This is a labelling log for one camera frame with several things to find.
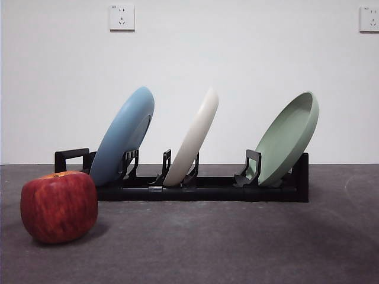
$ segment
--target green plate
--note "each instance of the green plate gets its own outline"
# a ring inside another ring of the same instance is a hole
[[[319,104],[310,93],[302,93],[276,117],[259,142],[262,153],[260,186],[277,186],[305,151],[319,118]],[[252,178],[255,161],[250,160],[247,178]]]

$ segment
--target dish rack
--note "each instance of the dish rack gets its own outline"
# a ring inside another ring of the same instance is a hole
[[[96,152],[88,148],[57,151],[54,155],[54,172],[67,170],[66,160],[83,157],[82,172],[88,173]],[[254,176],[246,177],[250,160],[256,162]],[[303,153],[291,171],[282,177],[279,186],[258,185],[261,173],[262,155],[246,150],[246,163],[240,174],[234,176],[198,176],[199,154],[192,171],[180,185],[163,186],[171,165],[171,150],[163,153],[162,171],[157,176],[138,176],[139,150],[123,154],[120,177],[103,186],[97,186],[100,201],[309,201],[309,157]]]

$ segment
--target outlet faceplate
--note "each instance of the outlet faceplate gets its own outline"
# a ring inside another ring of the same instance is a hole
[[[379,33],[379,6],[360,7],[359,31],[362,33]]]
[[[134,31],[134,5],[112,5],[109,7],[111,31]]]

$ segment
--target apple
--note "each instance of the apple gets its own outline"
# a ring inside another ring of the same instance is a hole
[[[96,187],[86,173],[53,173],[23,186],[20,209],[25,229],[35,239],[50,244],[72,241],[96,222]]]

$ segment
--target gray floor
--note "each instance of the gray floor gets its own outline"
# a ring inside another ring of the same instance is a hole
[[[100,202],[87,235],[47,246],[20,192],[52,170],[1,167],[1,283],[379,283],[379,165],[310,166],[308,204]]]

